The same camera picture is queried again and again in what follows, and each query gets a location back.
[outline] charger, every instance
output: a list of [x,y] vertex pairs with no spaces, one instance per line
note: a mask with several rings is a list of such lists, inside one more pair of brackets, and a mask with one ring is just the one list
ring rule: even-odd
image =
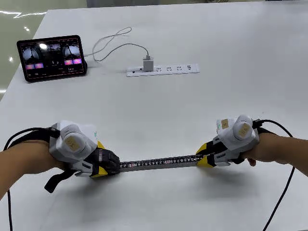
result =
[[151,56],[147,55],[143,59],[143,71],[149,72],[154,70],[154,60]]

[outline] beige sticker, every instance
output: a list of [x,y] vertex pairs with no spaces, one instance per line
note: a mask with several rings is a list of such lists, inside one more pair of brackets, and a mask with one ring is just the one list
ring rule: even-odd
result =
[[225,129],[225,128],[228,128],[229,127],[229,124],[228,124],[228,119],[223,119],[221,121],[221,128],[222,129]]
[[64,142],[68,145],[68,147],[73,152],[76,151],[78,148],[80,148],[79,144],[76,142],[76,140],[72,136],[70,136],[69,138],[65,139]]
[[248,124],[243,124],[241,129],[239,130],[239,135],[244,138],[247,132],[249,131],[249,128],[250,127]]

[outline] white cable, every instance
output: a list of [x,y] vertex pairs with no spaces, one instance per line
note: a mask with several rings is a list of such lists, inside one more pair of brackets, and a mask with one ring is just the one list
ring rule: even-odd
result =
[[105,59],[106,59],[112,52],[114,52],[116,49],[118,49],[118,48],[120,48],[120,47],[123,47],[123,46],[125,46],[125,45],[134,45],[134,46],[137,46],[137,47],[141,47],[141,48],[145,49],[145,51],[146,51],[146,53],[147,53],[147,56],[149,56],[149,51],[148,51],[145,47],[140,46],[140,45],[137,45],[137,44],[134,44],[134,43],[124,43],[124,44],[122,44],[122,45],[120,45],[120,46],[114,48],[113,50],[111,50],[111,51],[110,51],[105,57],[103,57],[102,59],[99,59],[99,60],[94,59],[94,60],[95,60],[95,61],[98,61],[98,62],[101,62],[101,61],[105,60]]
[[[93,49],[92,49],[92,53],[91,53],[91,54],[86,54],[86,55],[84,55],[84,56],[85,56],[85,57],[88,57],[88,56],[93,55],[93,59],[94,59],[95,61],[101,62],[101,61],[105,60],[105,59],[106,59],[112,52],[114,52],[116,49],[118,49],[118,48],[120,48],[120,47],[123,47],[123,46],[125,46],[125,45],[133,45],[133,46],[141,47],[141,48],[145,49],[146,52],[147,52],[147,55],[149,55],[149,51],[148,51],[145,47],[143,47],[143,46],[141,46],[141,45],[138,45],[138,44],[134,44],[134,43],[125,43],[125,44],[122,44],[122,45],[120,45],[120,46],[114,48],[114,49],[113,49],[112,51],[110,51],[104,58],[102,58],[102,59],[100,59],[100,60],[97,60],[97,59],[95,58],[95,54],[101,52],[102,50],[104,50],[104,49],[106,48],[106,46],[107,46],[116,36],[125,36],[125,34],[128,34],[128,33],[131,32],[131,31],[132,31],[132,28],[131,28],[130,26],[128,26],[128,27],[125,27],[125,28],[119,30],[119,31],[116,32],[114,35],[109,35],[109,36],[100,38],[100,39],[94,44]],[[104,46],[102,49],[100,49],[100,50],[98,50],[98,51],[94,51],[94,50],[95,50],[95,47],[96,47],[101,41],[103,41],[104,39],[110,38],[110,37],[112,37],[112,38],[105,44],[105,46]]]
[[[126,29],[129,29],[129,31],[120,33],[121,31],[126,30]],[[108,36],[106,36],[106,37],[100,38],[100,39],[97,40],[97,42],[94,44],[93,49],[92,49],[92,53],[91,53],[91,54],[86,54],[85,57],[90,56],[90,55],[93,55],[93,56],[94,56],[94,54],[96,54],[96,53],[98,53],[98,52],[101,52],[102,50],[105,49],[105,47],[108,45],[108,43],[111,42],[116,36],[123,36],[123,35],[128,34],[129,32],[131,32],[131,30],[132,30],[132,28],[131,28],[130,26],[128,26],[128,27],[125,27],[125,28],[119,30],[119,31],[116,32],[114,35],[108,35]],[[96,47],[101,41],[103,41],[104,39],[110,38],[110,37],[112,37],[112,38],[106,43],[106,45],[105,45],[102,49],[100,49],[99,51],[95,51],[95,52],[94,52],[95,47]]]

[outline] white power strip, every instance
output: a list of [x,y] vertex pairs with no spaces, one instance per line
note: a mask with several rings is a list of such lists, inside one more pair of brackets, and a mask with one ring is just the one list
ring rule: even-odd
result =
[[126,70],[127,77],[133,76],[157,76],[157,75],[173,75],[173,74],[187,74],[199,73],[198,64],[173,64],[173,65],[157,65],[154,66],[154,71],[144,72],[142,66],[129,67]]

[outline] tablet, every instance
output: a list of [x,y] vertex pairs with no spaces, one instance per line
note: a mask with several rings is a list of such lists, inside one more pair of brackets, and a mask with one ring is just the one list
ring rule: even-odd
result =
[[36,82],[82,76],[87,72],[78,35],[17,42],[25,79]]

